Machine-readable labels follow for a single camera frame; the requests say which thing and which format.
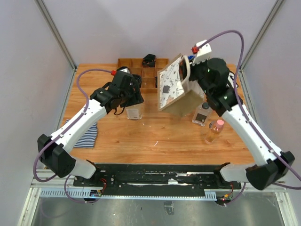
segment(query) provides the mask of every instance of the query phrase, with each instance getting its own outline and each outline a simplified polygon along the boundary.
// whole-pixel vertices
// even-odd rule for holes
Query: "white wall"
[[[44,0],[77,64],[115,63],[120,57],[174,58],[227,29],[250,48],[276,0]],[[212,43],[214,56],[236,63],[239,37]]]
[[[262,129],[284,151],[291,151],[301,173],[301,2],[287,0],[245,68]],[[301,183],[287,175],[289,184]],[[301,224],[301,192],[289,191]]]
[[[72,69],[33,0],[0,1],[0,219],[19,220],[38,153],[55,129]]]

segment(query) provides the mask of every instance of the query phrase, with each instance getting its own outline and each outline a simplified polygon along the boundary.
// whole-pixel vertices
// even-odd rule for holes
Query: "orange liquid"
[[[212,144],[212,142],[219,137],[222,129],[223,127],[217,128],[214,124],[205,137],[206,144],[208,145]]]

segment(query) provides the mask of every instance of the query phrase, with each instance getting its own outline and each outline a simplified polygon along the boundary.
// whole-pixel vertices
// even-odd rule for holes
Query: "red cable tip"
[[[194,46],[194,47],[191,48],[191,50],[192,50],[193,54],[196,54],[198,52],[198,47]]]

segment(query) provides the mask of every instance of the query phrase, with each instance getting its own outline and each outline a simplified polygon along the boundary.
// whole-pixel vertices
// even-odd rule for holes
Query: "clear bottle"
[[[220,119],[214,121],[209,125],[209,128],[210,130],[205,137],[205,142],[208,145],[212,144],[212,142],[219,137],[222,129],[224,128],[224,121]]]
[[[208,119],[211,112],[212,109],[211,107],[209,107],[208,102],[202,103],[197,107],[192,122],[200,126],[205,126],[206,120]]]
[[[132,120],[139,120],[142,118],[142,104],[126,107],[127,118]]]

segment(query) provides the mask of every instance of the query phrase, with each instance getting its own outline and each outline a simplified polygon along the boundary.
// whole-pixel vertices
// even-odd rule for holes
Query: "wooden table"
[[[91,68],[115,70],[116,64],[80,64],[76,78]],[[88,72],[80,79],[80,85],[90,95],[112,76],[103,72]],[[205,144],[203,137],[208,126],[191,122],[193,114],[177,118],[158,112],[157,94],[143,94],[143,118],[127,119],[127,113],[115,116],[113,112],[98,121],[98,137],[94,148],[74,148],[75,157],[93,162],[113,163],[170,163],[170,164],[221,164],[251,163],[253,158],[234,129],[225,123],[221,137],[213,144]],[[70,119],[85,104],[85,98],[74,81],[63,122]],[[218,119],[214,112],[211,120]]]

